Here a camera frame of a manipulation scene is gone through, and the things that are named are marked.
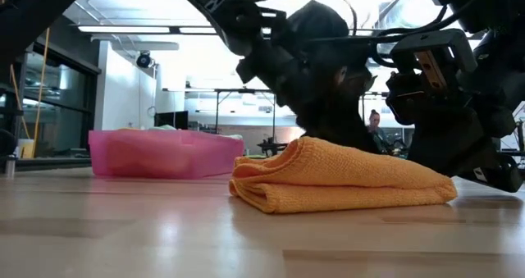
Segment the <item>black background gantry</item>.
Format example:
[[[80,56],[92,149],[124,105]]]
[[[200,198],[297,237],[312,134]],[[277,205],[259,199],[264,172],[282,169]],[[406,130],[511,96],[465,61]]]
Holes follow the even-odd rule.
[[[279,106],[276,95],[270,89],[214,89],[216,94],[213,112],[215,127],[219,117],[233,115],[237,117],[268,117],[272,115],[272,127],[276,127],[276,118],[295,118],[296,115],[287,106]]]

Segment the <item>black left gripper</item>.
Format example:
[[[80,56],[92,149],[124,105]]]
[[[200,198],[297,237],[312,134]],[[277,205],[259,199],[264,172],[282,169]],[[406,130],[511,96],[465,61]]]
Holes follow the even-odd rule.
[[[243,81],[258,77],[296,115],[304,136],[379,154],[358,114],[358,98],[374,81],[368,46],[332,42],[348,33],[334,9],[311,0],[280,22],[272,39],[259,43],[237,72]]]

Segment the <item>pink plastic bin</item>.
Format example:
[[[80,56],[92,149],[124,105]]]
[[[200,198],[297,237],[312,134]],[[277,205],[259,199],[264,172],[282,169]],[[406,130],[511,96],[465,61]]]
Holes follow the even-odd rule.
[[[231,173],[244,141],[192,130],[92,130],[89,151],[98,176],[188,180]]]

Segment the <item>orange microfiber towel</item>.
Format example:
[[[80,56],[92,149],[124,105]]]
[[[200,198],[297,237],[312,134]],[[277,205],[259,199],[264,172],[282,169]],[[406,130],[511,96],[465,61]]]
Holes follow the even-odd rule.
[[[454,182],[402,158],[303,137],[267,159],[239,157],[232,196],[267,214],[447,203]]]

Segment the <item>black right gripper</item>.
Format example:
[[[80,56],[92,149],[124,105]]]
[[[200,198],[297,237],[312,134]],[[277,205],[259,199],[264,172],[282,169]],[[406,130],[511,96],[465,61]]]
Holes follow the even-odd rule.
[[[482,73],[462,30],[410,35],[390,52],[397,71],[386,103],[401,125],[414,125],[408,159],[509,193],[523,184],[515,153],[495,140],[516,128],[504,91]]]

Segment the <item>black computer monitor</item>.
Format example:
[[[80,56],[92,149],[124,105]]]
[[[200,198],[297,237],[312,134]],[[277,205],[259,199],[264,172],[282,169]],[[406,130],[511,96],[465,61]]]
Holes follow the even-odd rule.
[[[189,129],[189,112],[164,112],[156,113],[154,117],[155,126],[169,125],[179,130]]]

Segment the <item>person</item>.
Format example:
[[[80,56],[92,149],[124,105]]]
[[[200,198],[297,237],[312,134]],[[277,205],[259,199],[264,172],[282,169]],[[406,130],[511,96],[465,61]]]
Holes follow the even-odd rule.
[[[372,109],[368,118],[368,132],[372,136],[372,139],[376,143],[381,153],[388,153],[389,143],[387,141],[384,130],[379,126],[381,121],[380,114]]]

